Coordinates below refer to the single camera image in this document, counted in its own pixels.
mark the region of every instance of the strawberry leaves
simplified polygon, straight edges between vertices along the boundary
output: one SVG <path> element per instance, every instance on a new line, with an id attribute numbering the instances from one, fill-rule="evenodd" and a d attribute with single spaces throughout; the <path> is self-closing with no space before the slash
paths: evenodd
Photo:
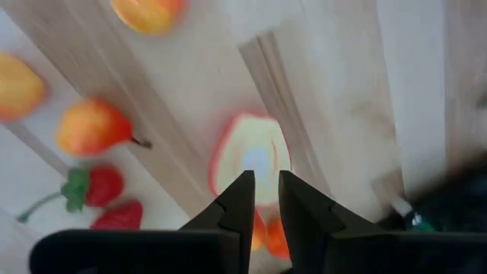
<path id="1" fill-rule="evenodd" d="M 80 212 L 83 209 L 89 188 L 89 171 L 76 167 L 72 168 L 68 173 L 68 182 L 61 187 L 61 194 L 68 200 L 66 202 L 68 212 Z"/>

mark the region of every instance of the strawberry stem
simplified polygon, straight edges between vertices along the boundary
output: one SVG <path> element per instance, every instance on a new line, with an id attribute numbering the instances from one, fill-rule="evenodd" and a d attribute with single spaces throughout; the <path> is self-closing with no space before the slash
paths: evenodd
<path id="1" fill-rule="evenodd" d="M 30 206 L 30 208 L 24 212 L 22 212 L 22 214 L 20 214 L 16 219 L 17 221 L 19 221 L 20 223 L 22 224 L 25 224 L 29 221 L 29 217 L 32 215 L 33 212 L 35 212 L 39 207 L 47 204 L 48 202 L 54 200 L 54 199 L 57 199 L 59 197 L 61 197 L 62 194 L 61 193 L 53 193 L 53 194 L 49 194 L 48 196 L 40 199 L 39 201 L 35 202 L 33 205 Z"/>
<path id="2" fill-rule="evenodd" d="M 142 146 L 143 148 L 147 148 L 147 149 L 151 149 L 152 148 L 152 143 L 151 143 L 151 141 L 148 141 L 148 140 L 139 141 L 136 138 L 132 137 L 130 139 L 130 141 L 132 143 L 134 143 L 134 144 L 137 144 L 137 145 Z"/>

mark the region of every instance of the apple slice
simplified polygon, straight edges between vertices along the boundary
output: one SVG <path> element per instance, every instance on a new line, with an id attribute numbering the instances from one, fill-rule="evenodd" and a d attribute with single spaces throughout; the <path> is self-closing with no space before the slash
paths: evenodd
<path id="1" fill-rule="evenodd" d="M 279 171 L 290 170 L 289 150 L 277 120 L 244 113 L 227 125 L 210 162 L 210 190 L 220 195 L 245 170 L 256 179 L 256 206 L 278 202 Z"/>

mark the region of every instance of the artificial strawberry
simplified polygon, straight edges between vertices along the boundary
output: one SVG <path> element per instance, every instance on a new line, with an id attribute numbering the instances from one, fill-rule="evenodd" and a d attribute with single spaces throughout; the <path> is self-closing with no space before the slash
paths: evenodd
<path id="1" fill-rule="evenodd" d="M 139 230 L 142 214 L 142 204 L 138 200 L 132 200 L 103 213 L 90 228 L 93 230 Z"/>
<path id="2" fill-rule="evenodd" d="M 53 193 L 33 204 L 17 217 L 26 223 L 30 215 L 45 203 L 64 196 L 68 212 L 81 211 L 83 205 L 104 207 L 123 191 L 124 183 L 120 172 L 110 165 L 95 167 L 91 170 L 72 168 L 68 173 L 68 182 L 59 193 Z"/>

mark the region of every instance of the wooden surface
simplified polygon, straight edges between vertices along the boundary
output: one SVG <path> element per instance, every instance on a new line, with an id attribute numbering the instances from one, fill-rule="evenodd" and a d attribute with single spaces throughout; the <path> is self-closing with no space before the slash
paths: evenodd
<path id="1" fill-rule="evenodd" d="M 487 110 L 478 107 L 487 96 L 482 0 L 193 1 L 162 37 L 131 31 L 108 0 L 0 7 L 25 33 L 1 14 L 0 49 L 38 72 L 51 95 L 0 132 L 8 140 L 3 174 L 26 182 L 2 185 L 23 197 L 0 199 L 11 215 L 57 188 L 77 163 L 56 148 L 53 131 L 81 97 L 115 104 L 137 136 L 153 141 L 153 151 L 125 145 L 94 160 L 127 169 L 150 208 L 148 228 L 175 228 L 211 201 L 208 161 L 225 123 L 242 111 L 275 116 L 293 171 L 371 221 L 390 211 L 375 182 L 413 197 L 487 145 Z M 32 192 L 26 166 L 46 175 Z M 56 212 L 52 226 L 30 229 L 82 226 L 96 214 Z M 263 251 L 252 270 L 285 264 Z"/>

